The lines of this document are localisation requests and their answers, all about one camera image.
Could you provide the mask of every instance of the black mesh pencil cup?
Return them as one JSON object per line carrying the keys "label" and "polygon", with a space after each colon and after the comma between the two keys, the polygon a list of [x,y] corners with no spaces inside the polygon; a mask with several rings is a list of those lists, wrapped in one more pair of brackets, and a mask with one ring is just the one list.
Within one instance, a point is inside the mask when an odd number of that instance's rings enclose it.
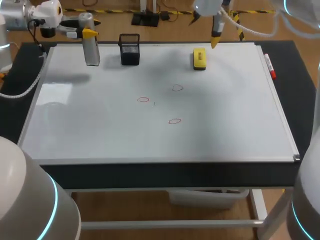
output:
{"label": "black mesh pencil cup", "polygon": [[140,62],[140,35],[139,34],[120,34],[119,47],[121,64],[137,66]]}

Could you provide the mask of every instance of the wooden floor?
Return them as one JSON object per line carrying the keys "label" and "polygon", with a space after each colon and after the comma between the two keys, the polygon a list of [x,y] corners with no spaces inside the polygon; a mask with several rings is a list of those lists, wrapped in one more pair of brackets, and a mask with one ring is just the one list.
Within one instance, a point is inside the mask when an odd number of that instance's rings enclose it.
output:
{"label": "wooden floor", "polygon": [[[166,8],[158,0],[161,10]],[[166,0],[166,4],[175,6],[181,11],[191,10],[192,0]],[[82,8],[80,0],[61,0],[64,8]],[[94,9],[139,10],[139,0],[104,0],[99,1]],[[267,0],[235,0],[233,10],[272,10]],[[117,41],[121,33],[139,33],[141,41],[209,41],[211,35],[211,18],[201,18],[189,26],[191,16],[179,15],[175,22],[160,21],[157,28],[131,25],[131,14],[96,14],[102,24],[97,27],[98,40]],[[292,24],[305,32],[313,33],[303,23],[290,19]],[[240,15],[243,25],[256,31],[269,33],[272,31],[273,14]],[[246,40],[259,40],[260,37],[244,33]],[[10,32],[10,41],[18,44],[31,41],[26,32]],[[68,41],[62,36],[56,36],[50,41]],[[226,23],[222,41],[238,41],[236,28]],[[302,39],[286,29],[283,22],[275,37],[271,40],[294,40],[299,53],[312,77],[317,82],[320,56],[320,40]],[[17,50],[12,46],[12,55]],[[268,211],[276,203],[281,189],[264,190],[265,203]],[[173,206],[169,203],[164,191],[157,192],[116,192],[116,193],[76,193],[73,194],[83,221],[133,221],[133,220],[210,220],[210,219],[249,219],[251,209],[247,200],[239,201],[231,210],[215,210],[208,208],[192,208]],[[82,231],[81,240],[250,240],[255,239],[254,231],[250,228],[229,229],[150,229],[150,230],[95,230]],[[273,236],[273,240],[289,240],[283,225]]]}

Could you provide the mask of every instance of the red circle drawing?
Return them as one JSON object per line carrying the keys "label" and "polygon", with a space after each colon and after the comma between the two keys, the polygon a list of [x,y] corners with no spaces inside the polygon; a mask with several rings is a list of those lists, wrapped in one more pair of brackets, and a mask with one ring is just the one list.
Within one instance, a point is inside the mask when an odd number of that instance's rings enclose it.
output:
{"label": "red circle drawing", "polygon": [[171,119],[169,121],[169,124],[178,124],[180,123],[182,120],[180,118],[174,118],[174,119]]}
{"label": "red circle drawing", "polygon": [[182,89],[184,89],[183,86],[181,86],[181,85],[179,85],[179,84],[175,84],[175,85],[173,85],[172,91],[174,91],[174,92],[179,92],[179,91],[181,91]]}
{"label": "red circle drawing", "polygon": [[143,97],[139,97],[137,101],[141,103],[146,103],[146,102],[149,102],[149,100],[150,100],[149,98],[143,96]]}

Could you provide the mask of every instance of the black stand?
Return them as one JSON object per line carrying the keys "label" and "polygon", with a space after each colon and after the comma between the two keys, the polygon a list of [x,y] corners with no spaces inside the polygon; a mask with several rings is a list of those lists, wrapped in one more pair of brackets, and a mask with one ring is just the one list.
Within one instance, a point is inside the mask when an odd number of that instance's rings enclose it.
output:
{"label": "black stand", "polygon": [[133,14],[131,25],[158,27],[159,14],[147,10],[146,12],[137,12]]}

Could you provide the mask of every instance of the red marker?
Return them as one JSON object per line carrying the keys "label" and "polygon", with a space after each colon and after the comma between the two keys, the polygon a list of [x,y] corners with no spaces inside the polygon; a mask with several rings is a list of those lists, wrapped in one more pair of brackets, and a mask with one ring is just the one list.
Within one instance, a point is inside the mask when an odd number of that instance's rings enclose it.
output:
{"label": "red marker", "polygon": [[275,80],[276,79],[276,72],[274,70],[274,67],[272,66],[271,60],[269,58],[269,55],[265,54],[264,55],[264,59],[265,59],[266,65],[268,66],[268,69],[269,69],[269,72],[270,72],[272,80]]}

